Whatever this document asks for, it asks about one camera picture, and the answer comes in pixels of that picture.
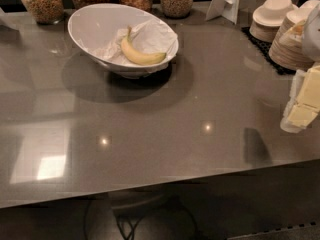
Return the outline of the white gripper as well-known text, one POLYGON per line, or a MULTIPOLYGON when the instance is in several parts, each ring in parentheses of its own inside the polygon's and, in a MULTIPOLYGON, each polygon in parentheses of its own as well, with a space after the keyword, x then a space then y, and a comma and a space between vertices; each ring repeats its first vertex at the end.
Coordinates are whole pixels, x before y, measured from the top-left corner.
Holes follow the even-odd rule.
POLYGON ((293 77, 289 101, 280 128, 289 133, 305 130, 320 110, 320 66, 298 70, 293 77))

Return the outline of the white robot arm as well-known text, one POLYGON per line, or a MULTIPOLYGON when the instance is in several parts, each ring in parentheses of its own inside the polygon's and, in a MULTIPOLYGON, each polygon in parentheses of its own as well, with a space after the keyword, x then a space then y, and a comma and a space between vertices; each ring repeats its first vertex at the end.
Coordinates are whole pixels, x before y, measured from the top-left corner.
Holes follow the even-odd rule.
POLYGON ((280 38, 285 46, 300 45, 302 53, 315 64, 306 72, 298 70, 293 77, 288 101, 280 122, 282 130, 299 133, 320 112, 320 4, 308 17, 285 32, 280 38))

